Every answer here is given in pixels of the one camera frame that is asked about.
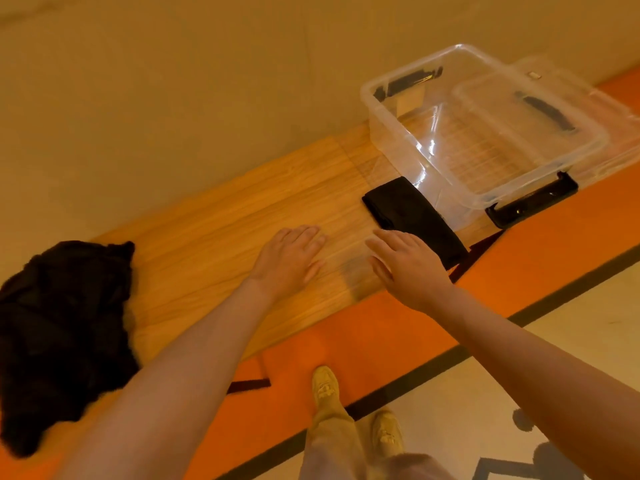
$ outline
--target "beige wall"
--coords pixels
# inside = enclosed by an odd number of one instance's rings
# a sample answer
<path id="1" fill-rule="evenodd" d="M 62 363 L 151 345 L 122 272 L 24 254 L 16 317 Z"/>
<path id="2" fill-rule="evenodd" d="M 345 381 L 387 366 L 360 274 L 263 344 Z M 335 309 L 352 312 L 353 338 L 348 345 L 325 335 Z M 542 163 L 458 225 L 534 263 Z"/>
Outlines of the beige wall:
<path id="1" fill-rule="evenodd" d="M 640 0 L 0 0 L 0 280 L 365 118 L 369 78 L 453 43 L 597 82 Z"/>

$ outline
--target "pants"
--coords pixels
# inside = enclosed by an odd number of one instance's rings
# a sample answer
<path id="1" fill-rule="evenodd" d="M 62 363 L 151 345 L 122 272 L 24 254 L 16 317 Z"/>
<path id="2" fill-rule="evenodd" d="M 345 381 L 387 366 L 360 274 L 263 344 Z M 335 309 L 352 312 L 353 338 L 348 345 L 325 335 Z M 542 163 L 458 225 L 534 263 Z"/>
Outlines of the pants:
<path id="1" fill-rule="evenodd" d="M 353 419 L 325 398 L 307 432 L 300 480 L 455 480 L 429 455 L 400 454 L 368 464 Z"/>

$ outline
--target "sneaker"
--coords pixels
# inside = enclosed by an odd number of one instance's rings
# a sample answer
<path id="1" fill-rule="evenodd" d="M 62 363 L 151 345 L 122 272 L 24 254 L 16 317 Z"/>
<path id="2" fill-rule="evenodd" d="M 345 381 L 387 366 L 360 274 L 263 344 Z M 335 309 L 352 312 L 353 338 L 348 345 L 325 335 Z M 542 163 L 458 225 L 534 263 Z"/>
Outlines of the sneaker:
<path id="1" fill-rule="evenodd" d="M 384 458 L 404 453 L 400 424 L 391 411 L 380 411 L 371 427 L 373 451 Z"/>
<path id="2" fill-rule="evenodd" d="M 335 378 L 333 371 L 326 365 L 321 365 L 314 371 L 313 379 L 311 379 L 311 393 L 314 396 L 316 406 L 319 404 L 320 399 L 332 395 L 340 396 L 338 379 Z"/>

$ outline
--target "orange floor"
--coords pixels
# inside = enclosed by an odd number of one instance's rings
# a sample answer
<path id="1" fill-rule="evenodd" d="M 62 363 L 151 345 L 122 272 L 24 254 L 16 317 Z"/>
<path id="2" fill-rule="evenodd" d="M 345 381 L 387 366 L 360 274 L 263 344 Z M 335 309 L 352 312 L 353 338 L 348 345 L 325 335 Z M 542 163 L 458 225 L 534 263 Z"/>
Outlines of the orange floor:
<path id="1" fill-rule="evenodd" d="M 602 88 L 640 112 L 640 68 Z M 640 243 L 638 182 L 635 165 L 510 229 L 460 286 L 507 316 L 630 249 Z M 186 478 L 212 480 L 308 427 L 310 377 L 320 364 L 336 372 L 348 404 L 453 345 L 386 292 L 347 308 L 240 366 L 238 378 L 265 372 L 273 386 L 226 398 Z M 62 454 L 14 461 L 0 450 L 2 478 L 50 477 Z"/>

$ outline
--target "black folded garment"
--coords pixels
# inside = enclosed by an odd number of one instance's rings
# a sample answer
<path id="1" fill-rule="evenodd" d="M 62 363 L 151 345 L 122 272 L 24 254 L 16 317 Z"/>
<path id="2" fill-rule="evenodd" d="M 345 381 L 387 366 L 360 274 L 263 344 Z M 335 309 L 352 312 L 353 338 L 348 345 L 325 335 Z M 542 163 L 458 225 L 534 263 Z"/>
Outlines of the black folded garment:
<path id="1" fill-rule="evenodd" d="M 0 437 L 13 455 L 139 370 L 122 322 L 134 250 L 60 242 L 0 289 Z"/>
<path id="2" fill-rule="evenodd" d="M 382 229 L 418 236 L 439 256 L 445 269 L 467 257 L 468 251 L 458 236 L 405 177 L 367 192 L 362 201 Z"/>

